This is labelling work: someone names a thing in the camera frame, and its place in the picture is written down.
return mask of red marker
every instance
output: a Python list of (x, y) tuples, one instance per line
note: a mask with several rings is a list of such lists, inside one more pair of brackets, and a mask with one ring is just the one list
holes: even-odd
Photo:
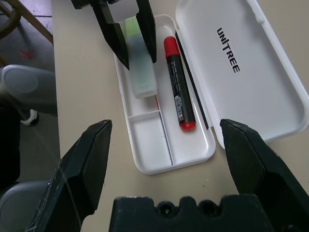
[(173, 36), (168, 36), (164, 40), (164, 48), (169, 67), (169, 76), (172, 83), (179, 126), (183, 131), (194, 130), (196, 121), (176, 39)]

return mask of green cap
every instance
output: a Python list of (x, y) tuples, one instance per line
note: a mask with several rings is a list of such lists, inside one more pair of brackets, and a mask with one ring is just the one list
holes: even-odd
[(138, 34), (141, 34), (141, 31), (136, 16), (127, 18), (125, 20), (125, 37), (129, 38)]

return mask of table surface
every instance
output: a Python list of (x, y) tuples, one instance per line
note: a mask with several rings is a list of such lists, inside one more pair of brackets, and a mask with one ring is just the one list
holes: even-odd
[[(129, 14), (114, 10), (116, 21)], [(154, 15), (175, 19), (178, 0), (150, 0)], [(308, 71), (308, 0), (260, 0), (260, 5), (276, 32), (306, 89)], [(91, 7), (75, 10), (70, 0), (53, 0), (56, 89), (61, 156), (86, 128), (103, 119), (113, 122), (105, 186), (98, 210), (83, 223), (84, 232), (107, 232), (112, 204), (118, 196), (149, 196), (154, 203), (169, 200), (178, 205), (183, 196), (200, 202), (219, 204), (227, 194), (237, 194), (229, 172), (225, 151), (216, 141), (213, 157), (205, 163), (148, 176), (134, 164), (119, 91), (113, 52), (105, 42)], [(305, 191), (309, 193), (309, 130), (270, 143)]]

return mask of gray plastic part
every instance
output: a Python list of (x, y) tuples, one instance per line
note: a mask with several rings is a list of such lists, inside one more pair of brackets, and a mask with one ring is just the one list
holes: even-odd
[(55, 73), (22, 65), (0, 69), (0, 103), (57, 115)]
[(0, 191), (0, 231), (23, 232), (50, 179), (14, 183)]

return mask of shoe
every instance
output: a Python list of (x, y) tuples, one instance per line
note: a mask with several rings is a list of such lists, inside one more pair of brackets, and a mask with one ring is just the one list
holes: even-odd
[(39, 121), (39, 114), (36, 110), (29, 110), (29, 118), (27, 120), (20, 120), (25, 126), (33, 126)]

